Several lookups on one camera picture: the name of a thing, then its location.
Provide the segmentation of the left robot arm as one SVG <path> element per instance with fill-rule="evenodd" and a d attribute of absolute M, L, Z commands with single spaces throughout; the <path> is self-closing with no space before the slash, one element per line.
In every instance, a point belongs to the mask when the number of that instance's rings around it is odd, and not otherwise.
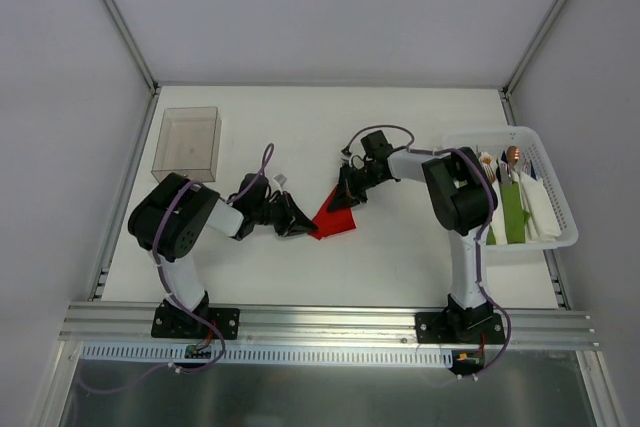
<path fill-rule="evenodd" d="M 131 213 L 127 229 L 154 260 L 165 297 L 176 308 L 174 325 L 188 337 L 208 328 L 207 292 L 196 272 L 193 250 L 202 231 L 210 228 L 241 241 L 257 226 L 271 226 L 282 237 L 318 231 L 284 190 L 272 191 L 265 175 L 247 174 L 237 195 L 221 195 L 176 173 L 169 174 Z"/>

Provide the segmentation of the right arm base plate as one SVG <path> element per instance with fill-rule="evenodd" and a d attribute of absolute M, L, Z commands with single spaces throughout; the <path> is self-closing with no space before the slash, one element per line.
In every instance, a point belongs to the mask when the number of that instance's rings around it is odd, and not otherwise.
<path fill-rule="evenodd" d="M 487 344 L 503 345 L 506 340 L 502 318 L 494 313 L 490 319 L 464 328 L 450 312 L 418 312 L 414 328 L 420 344 Z"/>

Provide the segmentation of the red paper napkin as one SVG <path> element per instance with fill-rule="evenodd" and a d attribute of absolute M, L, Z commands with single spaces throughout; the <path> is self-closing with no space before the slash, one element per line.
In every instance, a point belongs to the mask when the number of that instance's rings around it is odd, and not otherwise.
<path fill-rule="evenodd" d="M 318 212 L 312 219 L 317 229 L 309 233 L 316 240 L 343 234 L 357 228 L 351 209 L 329 211 L 329 204 L 334 199 L 337 188 L 334 187 Z"/>

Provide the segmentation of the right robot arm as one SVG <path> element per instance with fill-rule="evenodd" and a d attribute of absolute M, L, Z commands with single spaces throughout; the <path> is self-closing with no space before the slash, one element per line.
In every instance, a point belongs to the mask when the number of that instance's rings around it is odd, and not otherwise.
<path fill-rule="evenodd" d="M 439 224 L 448 232 L 452 284 L 447 297 L 449 334 L 459 342 L 480 335 L 494 313 L 487 288 L 482 243 L 497 206 L 497 195 L 468 147 L 438 152 L 393 146 L 381 130 L 364 130 L 364 157 L 355 164 L 349 145 L 327 210 L 346 210 L 368 201 L 367 191 L 386 181 L 412 180 L 426 185 Z"/>

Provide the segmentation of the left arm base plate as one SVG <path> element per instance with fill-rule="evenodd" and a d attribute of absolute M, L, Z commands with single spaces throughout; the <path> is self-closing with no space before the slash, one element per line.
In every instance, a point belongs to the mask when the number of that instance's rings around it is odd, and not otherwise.
<path fill-rule="evenodd" d="M 236 340 L 241 311 L 237 308 L 213 308 L 202 310 L 203 317 L 221 333 L 225 340 Z M 162 303 L 154 313 L 151 337 L 156 339 L 204 339 L 210 329 L 183 310 Z"/>

